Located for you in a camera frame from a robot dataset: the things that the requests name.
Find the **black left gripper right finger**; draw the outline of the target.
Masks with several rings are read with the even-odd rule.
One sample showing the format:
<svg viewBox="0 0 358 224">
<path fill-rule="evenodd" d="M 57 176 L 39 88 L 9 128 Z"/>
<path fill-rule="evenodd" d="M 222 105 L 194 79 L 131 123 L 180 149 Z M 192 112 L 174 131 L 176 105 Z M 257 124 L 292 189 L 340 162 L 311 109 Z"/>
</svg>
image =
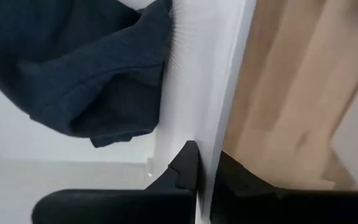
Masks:
<svg viewBox="0 0 358 224">
<path fill-rule="evenodd" d="M 211 224 L 358 224 L 358 191 L 294 190 L 260 179 L 221 153 Z"/>
</svg>

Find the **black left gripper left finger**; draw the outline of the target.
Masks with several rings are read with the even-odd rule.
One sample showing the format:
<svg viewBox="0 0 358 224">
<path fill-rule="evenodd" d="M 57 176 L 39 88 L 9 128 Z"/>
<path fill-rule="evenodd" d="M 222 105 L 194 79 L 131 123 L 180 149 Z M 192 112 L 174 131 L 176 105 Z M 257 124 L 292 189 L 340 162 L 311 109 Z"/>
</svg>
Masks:
<svg viewBox="0 0 358 224">
<path fill-rule="evenodd" d="M 32 224 L 195 224 L 199 149 L 187 141 L 144 190 L 59 190 L 39 200 Z"/>
</svg>

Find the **navy blue garment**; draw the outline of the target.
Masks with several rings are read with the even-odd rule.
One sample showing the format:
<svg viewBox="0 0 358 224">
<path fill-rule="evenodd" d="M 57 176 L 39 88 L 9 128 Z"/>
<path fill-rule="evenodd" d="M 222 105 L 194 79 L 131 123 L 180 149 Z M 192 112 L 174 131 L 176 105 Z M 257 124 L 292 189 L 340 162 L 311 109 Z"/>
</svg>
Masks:
<svg viewBox="0 0 358 224">
<path fill-rule="evenodd" d="M 172 0 L 0 0 L 0 90 L 29 117 L 95 147 L 158 124 Z"/>
</svg>

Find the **white perforated laundry basket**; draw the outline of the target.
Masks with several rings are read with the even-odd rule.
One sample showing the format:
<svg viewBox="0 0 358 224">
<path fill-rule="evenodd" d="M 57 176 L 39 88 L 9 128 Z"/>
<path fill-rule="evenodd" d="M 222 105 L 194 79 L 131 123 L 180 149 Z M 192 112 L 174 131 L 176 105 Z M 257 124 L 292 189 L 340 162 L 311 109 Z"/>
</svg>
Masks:
<svg viewBox="0 0 358 224">
<path fill-rule="evenodd" d="M 0 92 L 0 224 L 31 224 L 63 189 L 142 189 L 186 141 L 202 158 L 196 224 L 210 224 L 214 179 L 255 0 L 174 0 L 173 43 L 160 122 L 151 134 L 95 148 L 39 123 Z"/>
</svg>

